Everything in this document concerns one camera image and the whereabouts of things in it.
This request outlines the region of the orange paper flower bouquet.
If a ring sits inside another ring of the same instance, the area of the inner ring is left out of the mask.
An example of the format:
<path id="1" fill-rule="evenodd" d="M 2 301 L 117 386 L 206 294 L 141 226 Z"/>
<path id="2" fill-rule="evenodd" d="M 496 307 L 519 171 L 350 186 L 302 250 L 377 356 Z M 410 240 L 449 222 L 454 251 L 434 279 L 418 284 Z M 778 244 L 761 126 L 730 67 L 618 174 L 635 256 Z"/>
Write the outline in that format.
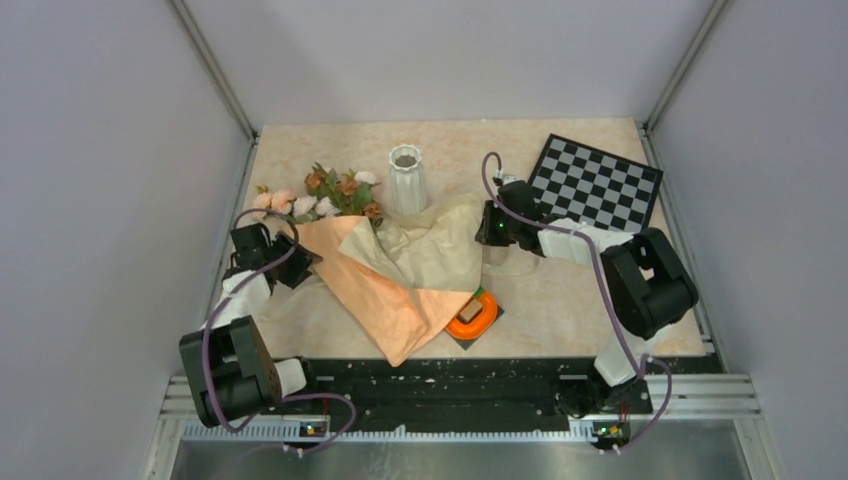
<path id="1" fill-rule="evenodd" d="M 398 367 L 438 336 L 481 285 L 474 239 L 483 201 L 448 195 L 413 215 L 388 213 L 380 226 L 337 216 L 299 226 L 321 256 L 316 279 L 276 294 L 259 330 L 274 357 L 362 357 L 375 347 Z"/>

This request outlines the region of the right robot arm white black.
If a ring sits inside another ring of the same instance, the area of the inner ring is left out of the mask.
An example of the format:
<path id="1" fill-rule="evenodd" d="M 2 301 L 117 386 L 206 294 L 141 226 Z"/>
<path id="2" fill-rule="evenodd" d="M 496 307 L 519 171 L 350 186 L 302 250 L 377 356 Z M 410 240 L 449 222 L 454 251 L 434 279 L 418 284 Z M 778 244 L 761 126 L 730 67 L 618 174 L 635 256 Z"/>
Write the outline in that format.
<path id="1" fill-rule="evenodd" d="M 487 246 L 518 245 L 546 259 L 592 269 L 613 326 L 586 385 L 589 404 L 612 412 L 627 397 L 625 383 L 643 375 L 658 335 L 699 301 L 694 281 L 667 236 L 649 227 L 617 232 L 545 216 L 531 186 L 515 176 L 484 184 L 490 195 L 476 239 Z"/>

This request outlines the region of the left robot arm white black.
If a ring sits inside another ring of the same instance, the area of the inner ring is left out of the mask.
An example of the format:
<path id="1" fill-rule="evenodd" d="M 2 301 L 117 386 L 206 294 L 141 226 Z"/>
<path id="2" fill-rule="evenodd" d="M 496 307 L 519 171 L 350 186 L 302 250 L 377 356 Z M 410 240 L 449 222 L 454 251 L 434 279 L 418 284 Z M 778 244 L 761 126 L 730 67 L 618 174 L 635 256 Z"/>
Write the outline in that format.
<path id="1" fill-rule="evenodd" d="M 272 236 L 262 223 L 230 232 L 234 251 L 221 296 L 209 319 L 179 341 L 194 407 L 203 425 L 235 432 L 235 420 L 283 401 L 297 413 L 319 404 L 320 386 L 298 358 L 275 361 L 256 320 L 277 286 L 295 289 L 319 257 L 300 245 L 299 233 Z"/>

